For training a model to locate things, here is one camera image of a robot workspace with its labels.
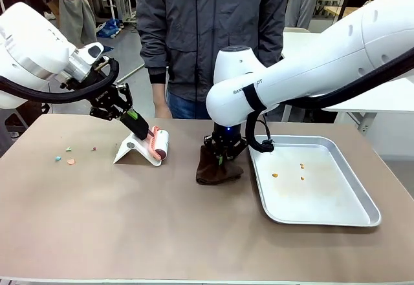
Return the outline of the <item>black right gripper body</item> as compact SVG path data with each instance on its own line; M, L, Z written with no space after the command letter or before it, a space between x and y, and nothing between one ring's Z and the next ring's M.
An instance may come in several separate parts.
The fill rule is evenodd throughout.
M235 147L241 143L241 124L225 127L215 124L212 133L213 144L216 147Z

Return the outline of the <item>person's right hand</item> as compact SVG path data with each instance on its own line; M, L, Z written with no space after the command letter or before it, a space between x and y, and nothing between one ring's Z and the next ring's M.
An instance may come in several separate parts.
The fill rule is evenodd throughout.
M156 118L172 118L171 111L166 101L166 85L152 84L153 104Z

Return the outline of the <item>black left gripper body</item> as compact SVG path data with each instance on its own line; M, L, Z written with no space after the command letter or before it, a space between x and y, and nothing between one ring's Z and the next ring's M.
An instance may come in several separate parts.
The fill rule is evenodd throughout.
M110 85L104 90L99 90L89 98L90 104L105 112L119 111L122 109L122 98L115 85Z

